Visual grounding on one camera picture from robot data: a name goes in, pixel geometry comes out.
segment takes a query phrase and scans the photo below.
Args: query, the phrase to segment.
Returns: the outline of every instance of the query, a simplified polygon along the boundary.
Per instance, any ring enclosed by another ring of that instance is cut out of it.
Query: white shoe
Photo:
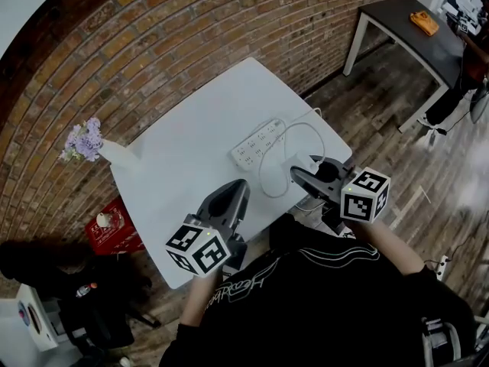
[[[417,119],[417,121],[424,126],[427,126],[428,128],[435,129],[437,125],[432,125],[428,122],[428,119],[426,117],[426,114],[423,114],[421,117]]]

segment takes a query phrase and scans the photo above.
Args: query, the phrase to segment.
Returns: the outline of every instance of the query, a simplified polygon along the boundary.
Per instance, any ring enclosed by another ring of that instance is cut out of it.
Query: white cube
[[[344,219],[374,222],[387,205],[390,178],[366,167],[342,189]]]
[[[201,278],[231,257],[218,230],[186,223],[168,240],[165,248],[179,268]]]

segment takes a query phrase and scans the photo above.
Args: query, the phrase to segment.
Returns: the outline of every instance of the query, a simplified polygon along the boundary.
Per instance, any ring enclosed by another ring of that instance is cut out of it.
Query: black pants
[[[470,89],[479,87],[479,82],[472,79],[467,73],[462,73],[458,78],[454,89],[449,89],[438,101],[426,112],[428,122],[432,125],[441,124],[453,113],[458,103]]]

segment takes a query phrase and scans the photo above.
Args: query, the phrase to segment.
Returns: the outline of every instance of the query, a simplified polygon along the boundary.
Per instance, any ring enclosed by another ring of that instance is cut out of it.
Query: sleeve
[[[421,272],[405,277],[408,295],[419,317],[441,318],[451,323],[458,333],[462,357],[474,352],[476,323],[474,313],[446,284],[436,278],[426,266]]]
[[[200,341],[201,329],[180,324],[176,339],[171,342],[160,360],[160,367],[168,365],[185,365],[193,360]]]

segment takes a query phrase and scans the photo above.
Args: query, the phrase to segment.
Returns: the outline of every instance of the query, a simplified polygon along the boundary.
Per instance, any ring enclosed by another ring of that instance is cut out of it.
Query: yellow pouch
[[[439,29],[438,23],[436,23],[425,11],[414,12],[410,15],[410,19],[430,37]]]

